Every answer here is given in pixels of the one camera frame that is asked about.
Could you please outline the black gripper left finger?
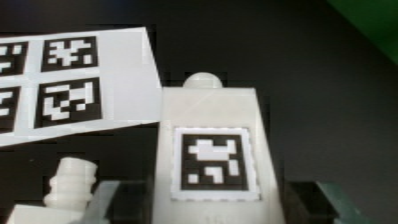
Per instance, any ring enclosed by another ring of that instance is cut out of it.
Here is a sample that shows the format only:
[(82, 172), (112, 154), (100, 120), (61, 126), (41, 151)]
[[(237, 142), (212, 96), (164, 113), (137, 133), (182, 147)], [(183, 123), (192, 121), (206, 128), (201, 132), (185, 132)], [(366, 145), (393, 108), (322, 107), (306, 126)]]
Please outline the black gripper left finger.
[(146, 181), (103, 181), (82, 224), (151, 224), (151, 187)]

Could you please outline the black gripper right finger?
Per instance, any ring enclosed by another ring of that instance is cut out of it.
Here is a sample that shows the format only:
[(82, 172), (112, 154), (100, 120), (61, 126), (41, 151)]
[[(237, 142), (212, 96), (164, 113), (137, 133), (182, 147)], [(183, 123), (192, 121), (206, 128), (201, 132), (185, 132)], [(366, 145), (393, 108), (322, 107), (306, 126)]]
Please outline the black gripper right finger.
[(372, 224), (336, 184), (288, 181), (283, 186), (286, 224)]

